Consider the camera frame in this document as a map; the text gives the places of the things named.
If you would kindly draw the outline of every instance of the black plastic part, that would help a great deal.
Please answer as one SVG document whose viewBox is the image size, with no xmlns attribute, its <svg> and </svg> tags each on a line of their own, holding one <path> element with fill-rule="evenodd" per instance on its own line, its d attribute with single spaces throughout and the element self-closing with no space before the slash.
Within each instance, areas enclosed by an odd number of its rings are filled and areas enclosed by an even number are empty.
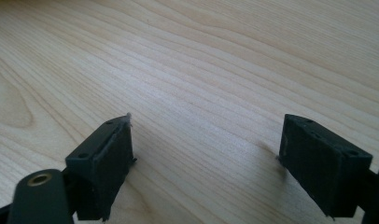
<svg viewBox="0 0 379 224">
<path fill-rule="evenodd" d="M 71 207 L 79 220 L 107 220 L 119 188 L 135 161 L 130 115 L 100 126 L 65 159 L 67 181 L 76 182 Z"/>
<path fill-rule="evenodd" d="M 362 183 L 359 206 L 365 211 L 363 224 L 379 224 L 379 173 L 370 171 Z"/>
<path fill-rule="evenodd" d="M 286 115 L 279 160 L 326 216 L 355 214 L 371 154 L 312 120 Z"/>
<path fill-rule="evenodd" d="M 43 170 L 22 179 L 10 206 L 9 224 L 71 224 L 62 173 Z"/>
<path fill-rule="evenodd" d="M 0 224 L 6 224 L 8 222 L 8 215 L 11 204 L 0 208 Z"/>
</svg>

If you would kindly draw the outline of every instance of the wood grain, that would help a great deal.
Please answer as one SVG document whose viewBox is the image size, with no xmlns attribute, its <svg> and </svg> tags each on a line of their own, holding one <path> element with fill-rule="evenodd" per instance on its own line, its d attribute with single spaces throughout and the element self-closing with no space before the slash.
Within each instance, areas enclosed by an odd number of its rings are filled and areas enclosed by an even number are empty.
<svg viewBox="0 0 379 224">
<path fill-rule="evenodd" d="M 332 223 L 275 159 L 283 117 L 379 169 L 379 0 L 0 1 L 0 206 L 127 112 L 109 223 Z"/>
</svg>

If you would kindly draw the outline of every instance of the black mechanical part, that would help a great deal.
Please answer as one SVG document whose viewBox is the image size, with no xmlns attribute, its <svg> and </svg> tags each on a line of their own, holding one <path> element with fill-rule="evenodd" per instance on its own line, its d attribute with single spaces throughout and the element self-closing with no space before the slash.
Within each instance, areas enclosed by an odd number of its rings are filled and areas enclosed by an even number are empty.
<svg viewBox="0 0 379 224">
<path fill-rule="evenodd" d="M 43 170 L 26 176 L 14 200 L 0 208 L 1 224 L 73 223 L 109 219 L 111 205 L 133 157 L 131 116 L 109 120 L 66 158 L 62 171 Z"/>
<path fill-rule="evenodd" d="M 15 190 L 8 223 L 74 223 L 62 173 L 43 170 L 22 179 Z"/>
<path fill-rule="evenodd" d="M 379 223 L 379 175 L 369 170 L 370 153 L 310 119 L 286 115 L 279 160 L 326 216 L 352 217 L 360 205 L 363 223 Z"/>
<path fill-rule="evenodd" d="M 79 220 L 103 221 L 134 162 L 130 116 L 107 121 L 65 159 L 77 182 Z"/>
</svg>

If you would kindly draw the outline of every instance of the small hole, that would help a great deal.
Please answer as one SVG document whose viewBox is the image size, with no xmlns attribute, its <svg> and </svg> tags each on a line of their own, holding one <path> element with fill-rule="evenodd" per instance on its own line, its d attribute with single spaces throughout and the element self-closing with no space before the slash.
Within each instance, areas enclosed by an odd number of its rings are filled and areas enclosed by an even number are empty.
<svg viewBox="0 0 379 224">
<path fill-rule="evenodd" d="M 88 157 L 88 153 L 81 153 L 78 155 L 79 158 L 86 158 Z"/>
<path fill-rule="evenodd" d="M 36 175 L 27 182 L 27 185 L 30 187 L 40 186 L 47 183 L 51 179 L 52 175 L 50 174 Z"/>
</svg>

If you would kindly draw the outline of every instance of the hole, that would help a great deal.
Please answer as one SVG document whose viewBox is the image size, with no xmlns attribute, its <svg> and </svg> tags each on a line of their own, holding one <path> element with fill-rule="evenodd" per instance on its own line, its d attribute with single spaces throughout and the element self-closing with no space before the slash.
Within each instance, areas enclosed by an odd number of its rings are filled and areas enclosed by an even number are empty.
<svg viewBox="0 0 379 224">
<path fill-rule="evenodd" d="M 43 184 L 47 183 L 51 179 L 52 179 L 52 175 L 50 175 L 48 173 L 44 173 L 44 174 L 41 174 L 41 175 L 33 176 L 27 182 L 27 185 L 30 186 L 30 187 L 36 187 L 36 186 L 40 186 L 40 185 L 43 185 Z"/>
<path fill-rule="evenodd" d="M 88 157 L 88 153 L 81 153 L 78 155 L 79 158 L 87 158 Z"/>
</svg>

